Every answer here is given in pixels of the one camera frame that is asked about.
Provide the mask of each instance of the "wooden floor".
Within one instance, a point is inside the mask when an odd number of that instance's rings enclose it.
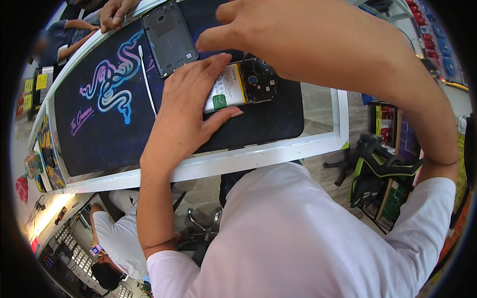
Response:
[[[333,130],[332,103],[329,88],[301,84],[303,99],[303,114],[305,128],[301,136],[322,134]],[[348,92],[349,108],[349,138],[350,147],[354,148],[362,132],[369,131],[369,109],[363,105],[361,94]],[[351,186],[351,178],[345,179],[341,187],[334,185],[339,175],[339,169],[323,168],[324,162],[337,162],[343,159],[343,151],[330,152],[327,154],[307,157],[302,164],[309,170],[312,178],[328,192],[335,202],[346,208],[358,218],[363,213],[357,209],[349,208],[346,197]],[[187,191],[183,202],[175,213],[176,231],[181,231],[190,226],[187,219],[187,209],[193,208],[193,215],[199,222],[208,224],[215,214],[215,209],[220,207],[218,201],[220,176],[177,182],[173,189],[173,199],[177,198],[182,191]]]

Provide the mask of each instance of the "phone battery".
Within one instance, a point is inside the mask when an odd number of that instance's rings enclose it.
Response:
[[[248,103],[239,64],[229,64],[220,73],[204,105],[204,113]]]

